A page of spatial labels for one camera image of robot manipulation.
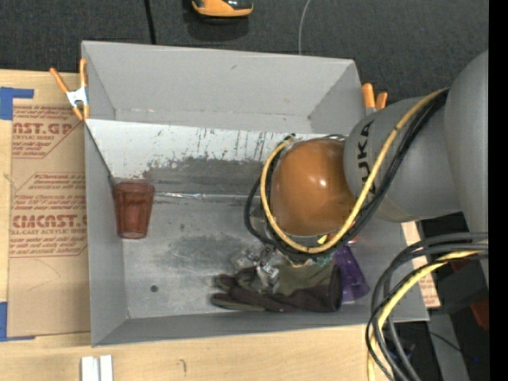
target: black cable on floor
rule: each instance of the black cable on floor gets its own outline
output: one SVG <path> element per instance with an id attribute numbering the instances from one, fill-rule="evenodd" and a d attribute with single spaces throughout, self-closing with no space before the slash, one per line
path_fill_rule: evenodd
<path id="1" fill-rule="evenodd" d="M 150 0 L 143 1 L 144 1 L 144 10 L 146 11 L 146 19 L 148 21 L 148 30 L 150 31 L 150 41 L 152 42 L 152 45 L 157 45 L 156 29 L 153 25 L 152 7 L 150 6 Z"/>

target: cardboard sheet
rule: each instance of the cardboard sheet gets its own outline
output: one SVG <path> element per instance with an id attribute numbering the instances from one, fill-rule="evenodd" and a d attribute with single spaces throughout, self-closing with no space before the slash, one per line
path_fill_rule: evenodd
<path id="1" fill-rule="evenodd" d="M 70 90 L 78 86 L 76 74 L 62 76 Z M 13 101 L 10 173 L 2 166 L 2 185 L 10 185 L 7 335 L 87 331 L 83 123 L 49 72 L 0 71 L 0 86 L 34 89 L 33 99 Z"/>

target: yellow cable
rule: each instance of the yellow cable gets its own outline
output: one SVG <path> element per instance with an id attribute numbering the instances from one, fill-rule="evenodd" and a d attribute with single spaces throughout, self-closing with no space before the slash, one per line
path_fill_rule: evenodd
<path id="1" fill-rule="evenodd" d="M 369 174 L 367 180 L 365 181 L 364 187 L 362 188 L 362 191 L 360 192 L 360 196 L 356 200 L 356 203 L 354 207 L 352 208 L 351 213 L 349 214 L 348 218 L 346 219 L 345 223 L 342 225 L 341 230 L 337 232 L 330 240 L 326 241 L 323 245 L 317 246 L 317 247 L 310 247 L 306 245 L 302 245 L 297 243 L 296 241 L 293 241 L 290 239 L 284 231 L 281 230 L 277 222 L 275 221 L 275 218 L 273 214 L 270 211 L 270 206 L 268 205 L 267 200 L 267 194 L 266 194 L 266 181 L 267 181 L 267 174 L 268 169 L 270 168 L 271 162 L 273 159 L 281 152 L 291 141 L 286 140 L 283 143 L 279 144 L 272 154 L 267 158 L 267 161 L 263 167 L 263 170 L 261 172 L 261 180 L 260 180 L 260 197 L 261 197 L 261 203 L 263 204 L 264 212 L 267 216 L 268 221 L 270 222 L 271 227 L 274 229 L 274 231 L 277 233 L 277 235 L 286 243 L 287 245 L 291 246 L 292 248 L 304 252 L 305 254 L 318 254 L 319 252 L 324 252 L 330 248 L 332 248 L 348 231 L 348 229 L 351 227 L 351 224 L 354 222 L 356 216 L 360 212 L 361 206 L 364 204 L 365 199 L 368 196 L 368 192 L 371 188 L 371 185 L 374 183 L 374 179 L 377 176 L 379 169 L 381 168 L 381 164 L 384 161 L 384 159 L 387 156 L 388 149 L 390 148 L 391 144 L 394 142 L 398 131 L 410 120 L 410 118 L 417 113 L 423 106 L 425 106 L 427 103 L 429 103 L 432 99 L 434 99 L 439 93 L 441 93 L 445 89 L 437 90 L 428 96 L 425 96 L 422 100 L 420 100 L 415 106 L 413 106 L 409 111 L 407 111 L 406 114 L 402 116 L 402 118 L 398 121 L 397 125 L 393 128 L 390 135 L 388 136 L 387 140 L 385 141 L 384 145 L 382 146 L 378 157 L 376 158 L 374 162 L 374 166 L 372 167 L 371 173 Z"/>
<path id="2" fill-rule="evenodd" d="M 451 258 L 464 258 L 467 256 L 472 256 L 474 254 L 478 254 L 479 252 L 482 252 L 482 250 L 471 250 L 471 251 L 464 251 L 464 252 L 450 252 L 449 254 L 442 256 L 441 258 L 438 258 L 437 260 L 448 260 Z M 417 283 L 421 278 L 429 274 L 430 272 L 437 270 L 439 267 L 442 267 L 443 265 L 446 265 L 448 261 L 445 261 L 441 264 L 432 265 L 429 267 L 422 268 L 419 271 L 416 271 L 413 276 L 411 276 L 402 286 L 401 288 L 394 294 L 394 296 L 388 301 L 388 303 L 383 307 L 381 310 L 381 314 L 378 317 L 377 320 L 377 326 L 379 329 L 383 328 L 384 322 L 388 319 L 388 316 L 390 315 L 391 311 L 395 308 L 397 303 L 402 299 L 402 297 L 407 293 L 407 291 L 415 284 Z M 375 341 L 374 334 L 370 336 L 370 342 L 371 346 L 373 348 L 377 347 L 377 342 Z M 375 380 L 375 374 L 374 374 L 374 359 L 369 354 L 367 358 L 367 372 L 368 372 L 368 379 L 370 381 Z"/>

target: purple object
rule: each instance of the purple object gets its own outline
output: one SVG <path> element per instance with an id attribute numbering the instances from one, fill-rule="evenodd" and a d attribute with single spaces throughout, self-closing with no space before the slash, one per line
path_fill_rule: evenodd
<path id="1" fill-rule="evenodd" d="M 344 245 L 333 254 L 333 262 L 342 271 L 342 302 L 353 302 L 366 295 L 370 287 L 349 246 Z"/>

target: clamp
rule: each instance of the clamp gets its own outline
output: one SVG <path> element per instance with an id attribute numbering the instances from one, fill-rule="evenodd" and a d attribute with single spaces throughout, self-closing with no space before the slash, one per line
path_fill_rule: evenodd
<path id="1" fill-rule="evenodd" d="M 72 111 L 76 115 L 76 117 L 83 121 L 83 119 L 88 118 L 90 116 L 90 105 L 88 104 L 88 82 L 87 82 L 87 60 L 82 58 L 79 61 L 79 79 L 81 82 L 81 87 L 78 90 L 69 91 L 69 88 L 65 84 L 64 80 L 60 76 L 60 73 L 54 68 L 49 68 L 49 73 L 53 75 L 58 84 L 58 87 L 61 91 L 63 91 L 72 104 Z M 79 109 L 79 103 L 82 103 L 83 110 Z"/>

